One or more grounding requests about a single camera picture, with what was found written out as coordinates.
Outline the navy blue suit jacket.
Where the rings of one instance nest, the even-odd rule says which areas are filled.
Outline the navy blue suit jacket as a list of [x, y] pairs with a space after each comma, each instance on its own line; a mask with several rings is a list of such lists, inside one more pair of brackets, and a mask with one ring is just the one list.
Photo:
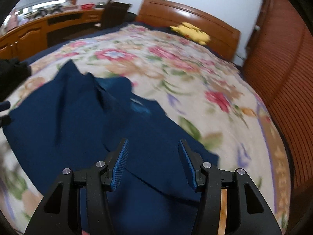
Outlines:
[[64, 168], [103, 160], [123, 138], [129, 154], [121, 183], [108, 194], [117, 234], [190, 234], [200, 195], [187, 183], [178, 152], [185, 139], [217, 164], [156, 101], [133, 94], [127, 78], [99, 79], [68, 61], [55, 78], [10, 112], [4, 135], [19, 164], [45, 194]]

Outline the black folded garment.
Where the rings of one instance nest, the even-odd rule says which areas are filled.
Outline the black folded garment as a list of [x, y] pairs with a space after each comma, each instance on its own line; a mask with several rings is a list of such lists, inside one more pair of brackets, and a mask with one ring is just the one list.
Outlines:
[[17, 58], [1, 59], [0, 91], [1, 102], [4, 101], [24, 80], [31, 75], [32, 69], [25, 61]]

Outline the wooden desk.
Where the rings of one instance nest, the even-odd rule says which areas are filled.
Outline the wooden desk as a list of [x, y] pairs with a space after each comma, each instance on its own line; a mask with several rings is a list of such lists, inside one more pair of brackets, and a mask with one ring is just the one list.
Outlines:
[[23, 61], [48, 48], [47, 34], [86, 23], [97, 23], [103, 10], [73, 10], [35, 19], [1, 36], [1, 59]]

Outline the floral bed blanket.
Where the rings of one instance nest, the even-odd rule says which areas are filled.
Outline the floral bed blanket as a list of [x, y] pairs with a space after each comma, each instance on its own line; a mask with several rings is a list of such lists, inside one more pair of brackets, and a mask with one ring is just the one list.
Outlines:
[[244, 168], [282, 231], [288, 226], [291, 175], [268, 110], [233, 63], [164, 28], [126, 23], [51, 47], [27, 60], [31, 76], [8, 97], [13, 108], [72, 60], [97, 78], [124, 76], [133, 92], [219, 156], [219, 167]]

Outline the red basket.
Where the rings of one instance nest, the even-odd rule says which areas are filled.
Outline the red basket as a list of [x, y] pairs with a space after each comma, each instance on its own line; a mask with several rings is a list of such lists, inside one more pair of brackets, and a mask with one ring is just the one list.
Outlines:
[[81, 5], [81, 10], [82, 11], [89, 11], [89, 10], [93, 10], [95, 8], [95, 4], [94, 3], [87, 3], [87, 4], [82, 4]]

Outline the dark wooden chair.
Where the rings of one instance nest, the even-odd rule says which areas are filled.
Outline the dark wooden chair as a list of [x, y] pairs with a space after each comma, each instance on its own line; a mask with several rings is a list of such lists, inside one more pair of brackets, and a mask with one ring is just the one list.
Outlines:
[[100, 22], [95, 24], [94, 28], [103, 30], [122, 24], [131, 6], [131, 4], [109, 0], [104, 7]]

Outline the red-brown louvered wardrobe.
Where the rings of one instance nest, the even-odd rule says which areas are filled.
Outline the red-brown louvered wardrobe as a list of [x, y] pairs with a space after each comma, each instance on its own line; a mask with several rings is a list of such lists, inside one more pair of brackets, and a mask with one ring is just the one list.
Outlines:
[[293, 159], [293, 187], [312, 186], [312, 35], [288, 0], [268, 0], [244, 77], [264, 101]]

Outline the wooden headboard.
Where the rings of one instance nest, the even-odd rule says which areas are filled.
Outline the wooden headboard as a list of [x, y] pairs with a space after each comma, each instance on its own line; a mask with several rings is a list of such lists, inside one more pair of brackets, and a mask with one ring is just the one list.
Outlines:
[[170, 27], [190, 23], [206, 32], [208, 47], [225, 60], [233, 60], [240, 31], [226, 22], [193, 7], [167, 0], [143, 0], [136, 21], [153, 27]]

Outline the yellow Pikachu plush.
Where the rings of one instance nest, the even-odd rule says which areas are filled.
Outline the yellow Pikachu plush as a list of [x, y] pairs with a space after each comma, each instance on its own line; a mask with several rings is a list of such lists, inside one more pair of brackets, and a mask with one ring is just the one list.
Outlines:
[[211, 38], [207, 33], [187, 22], [182, 22], [178, 26], [170, 26], [169, 28], [179, 35], [202, 46], [207, 45], [211, 41]]

